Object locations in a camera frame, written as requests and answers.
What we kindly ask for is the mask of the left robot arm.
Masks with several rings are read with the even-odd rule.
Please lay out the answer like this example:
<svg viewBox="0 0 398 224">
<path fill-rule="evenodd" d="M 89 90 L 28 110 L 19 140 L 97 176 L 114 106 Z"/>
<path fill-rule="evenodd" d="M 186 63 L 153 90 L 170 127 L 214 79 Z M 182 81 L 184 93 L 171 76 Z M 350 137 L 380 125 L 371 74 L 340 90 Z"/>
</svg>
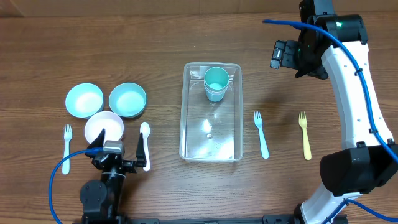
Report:
<svg viewBox="0 0 398 224">
<path fill-rule="evenodd" d="M 80 201 L 83 204 L 82 223 L 118 223 L 128 224 L 132 220 L 119 213 L 123 183 L 127 173 L 135 173 L 137 167 L 145 167 L 148 158 L 144 152 L 144 138 L 141 134 L 136 149 L 136 160 L 124 159 L 124 143 L 105 139 L 103 129 L 98 137 L 89 144 L 87 152 L 91 163 L 100 170 L 99 180 L 88 181 L 80 189 Z"/>
</svg>

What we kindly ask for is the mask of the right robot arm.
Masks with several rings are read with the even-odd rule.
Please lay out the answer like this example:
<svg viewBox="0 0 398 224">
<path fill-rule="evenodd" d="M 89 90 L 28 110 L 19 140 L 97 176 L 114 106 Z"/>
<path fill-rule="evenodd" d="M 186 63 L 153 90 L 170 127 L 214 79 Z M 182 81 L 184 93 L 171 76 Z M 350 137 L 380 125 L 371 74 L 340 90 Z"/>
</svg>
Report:
<svg viewBox="0 0 398 224">
<path fill-rule="evenodd" d="M 376 97 L 368 34 L 361 16 L 339 16 L 331 1 L 304 0 L 298 40 L 277 41 L 272 68 L 330 80 L 341 123 L 341 150 L 320 161 L 321 184 L 299 204 L 292 223 L 346 223 L 340 212 L 383 186 L 397 172 L 397 144 Z"/>
</svg>

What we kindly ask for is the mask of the pink bowl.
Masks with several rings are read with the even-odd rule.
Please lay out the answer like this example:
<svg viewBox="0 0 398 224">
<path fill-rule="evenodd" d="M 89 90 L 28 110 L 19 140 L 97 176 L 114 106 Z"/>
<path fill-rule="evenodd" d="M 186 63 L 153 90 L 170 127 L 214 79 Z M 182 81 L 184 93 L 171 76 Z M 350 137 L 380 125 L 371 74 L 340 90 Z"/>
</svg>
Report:
<svg viewBox="0 0 398 224">
<path fill-rule="evenodd" d="M 91 144 L 105 130 L 104 142 L 120 141 L 124 134 L 124 123 L 120 116 L 111 111 L 102 111 L 93 115 L 85 125 L 85 139 Z"/>
</svg>

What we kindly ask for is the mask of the teal bowl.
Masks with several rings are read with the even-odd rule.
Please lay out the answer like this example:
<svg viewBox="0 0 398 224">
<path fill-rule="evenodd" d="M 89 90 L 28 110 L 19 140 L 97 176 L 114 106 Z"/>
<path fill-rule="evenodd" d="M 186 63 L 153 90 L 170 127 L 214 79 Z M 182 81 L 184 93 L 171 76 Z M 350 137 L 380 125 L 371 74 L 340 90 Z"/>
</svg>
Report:
<svg viewBox="0 0 398 224">
<path fill-rule="evenodd" d="M 134 118 L 144 111 L 147 95 L 143 87 L 136 83 L 122 83 L 112 90 L 108 102 L 117 115 Z"/>
</svg>

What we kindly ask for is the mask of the light blue bowl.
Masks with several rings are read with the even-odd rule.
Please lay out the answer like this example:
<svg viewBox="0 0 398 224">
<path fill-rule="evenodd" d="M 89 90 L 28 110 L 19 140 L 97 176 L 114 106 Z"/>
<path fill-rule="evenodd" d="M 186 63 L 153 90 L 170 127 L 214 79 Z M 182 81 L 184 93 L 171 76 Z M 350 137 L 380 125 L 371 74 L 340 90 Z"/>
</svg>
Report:
<svg viewBox="0 0 398 224">
<path fill-rule="evenodd" d="M 89 119 L 104 108 L 102 90 L 92 83 L 74 86 L 66 95 L 65 107 L 76 118 Z"/>
</svg>

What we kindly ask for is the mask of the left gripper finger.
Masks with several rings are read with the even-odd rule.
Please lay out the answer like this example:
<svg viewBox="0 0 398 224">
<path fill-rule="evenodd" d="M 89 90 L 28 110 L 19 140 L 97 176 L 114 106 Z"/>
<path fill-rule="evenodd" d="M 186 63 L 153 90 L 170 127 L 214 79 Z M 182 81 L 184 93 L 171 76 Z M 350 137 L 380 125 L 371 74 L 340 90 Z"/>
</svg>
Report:
<svg viewBox="0 0 398 224">
<path fill-rule="evenodd" d="M 140 133 L 139 136 L 139 141 L 137 144 L 137 149 L 136 149 L 136 166 L 137 167 L 145 167 L 146 166 L 146 155 L 145 155 L 145 150 L 144 150 L 144 138 L 143 134 Z"/>
<path fill-rule="evenodd" d="M 102 129 L 99 135 L 95 138 L 95 140 L 89 144 L 89 146 L 87 147 L 88 153 L 98 153 L 103 151 L 105 133 L 105 129 Z"/>
</svg>

